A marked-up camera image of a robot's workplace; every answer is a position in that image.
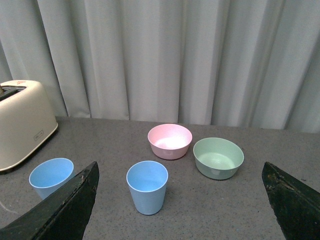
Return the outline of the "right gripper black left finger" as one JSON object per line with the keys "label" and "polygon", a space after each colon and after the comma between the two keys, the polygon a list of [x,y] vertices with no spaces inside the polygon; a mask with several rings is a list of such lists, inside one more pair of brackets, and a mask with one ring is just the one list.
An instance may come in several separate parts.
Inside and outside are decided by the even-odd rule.
{"label": "right gripper black left finger", "polygon": [[92,162],[30,211],[0,230],[2,240],[81,240],[99,184]]}

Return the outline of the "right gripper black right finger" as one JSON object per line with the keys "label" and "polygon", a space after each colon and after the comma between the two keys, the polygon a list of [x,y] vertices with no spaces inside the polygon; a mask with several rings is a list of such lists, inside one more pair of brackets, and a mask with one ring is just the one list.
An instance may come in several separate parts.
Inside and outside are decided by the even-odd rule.
{"label": "right gripper black right finger", "polygon": [[320,193],[270,162],[261,177],[285,239],[318,240]]}

